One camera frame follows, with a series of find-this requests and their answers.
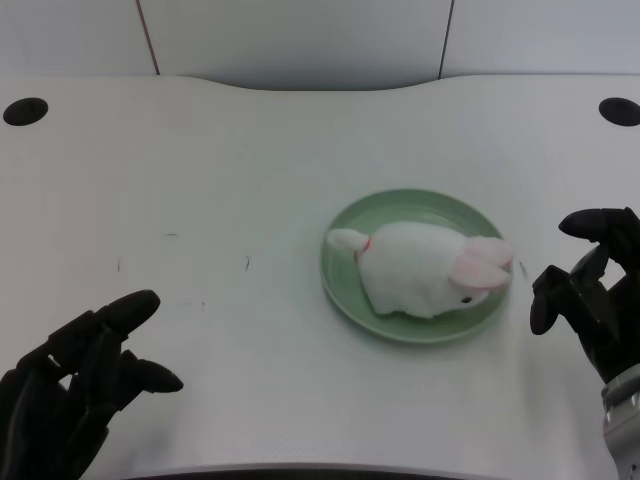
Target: pink inner ear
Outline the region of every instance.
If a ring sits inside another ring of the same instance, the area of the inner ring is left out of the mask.
[[[496,290],[509,281],[509,274],[481,257],[462,253],[456,258],[449,279],[461,287]]]
[[[513,260],[511,246],[499,238],[470,238],[464,244],[463,252],[483,258],[499,267],[506,267]]]

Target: white table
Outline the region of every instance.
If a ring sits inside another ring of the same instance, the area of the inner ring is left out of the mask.
[[[640,211],[640,128],[598,114],[607,97],[640,101],[640,78],[363,93],[0,79],[2,109],[27,96],[50,110],[0,124],[0,370],[81,312],[151,288],[163,304],[126,345],[185,383],[118,414],[88,478],[274,462],[615,478],[602,382],[565,321],[530,333],[530,284],[589,249],[557,230],[566,214]],[[329,221],[399,187],[476,206],[528,271],[469,341],[383,342],[322,292]]]

